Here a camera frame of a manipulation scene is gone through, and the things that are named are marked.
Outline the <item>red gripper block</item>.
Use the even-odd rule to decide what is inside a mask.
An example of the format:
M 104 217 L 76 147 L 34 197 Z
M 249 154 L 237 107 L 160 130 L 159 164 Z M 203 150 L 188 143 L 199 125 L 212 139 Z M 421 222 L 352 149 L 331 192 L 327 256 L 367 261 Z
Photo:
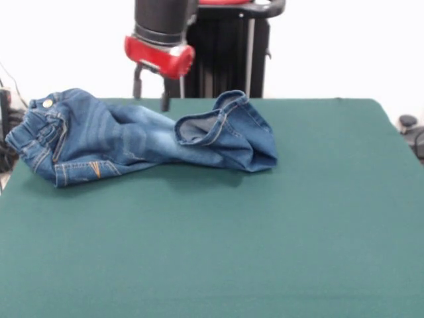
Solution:
M 189 72 L 195 58 L 194 48 L 186 43 L 173 47 L 154 46 L 135 36 L 125 37 L 124 48 L 127 57 L 136 63 L 132 87 L 133 98 L 141 98 L 141 73 L 143 69 L 148 69 L 164 78 L 161 112 L 168 112 L 170 109 L 171 80 L 177 80 Z

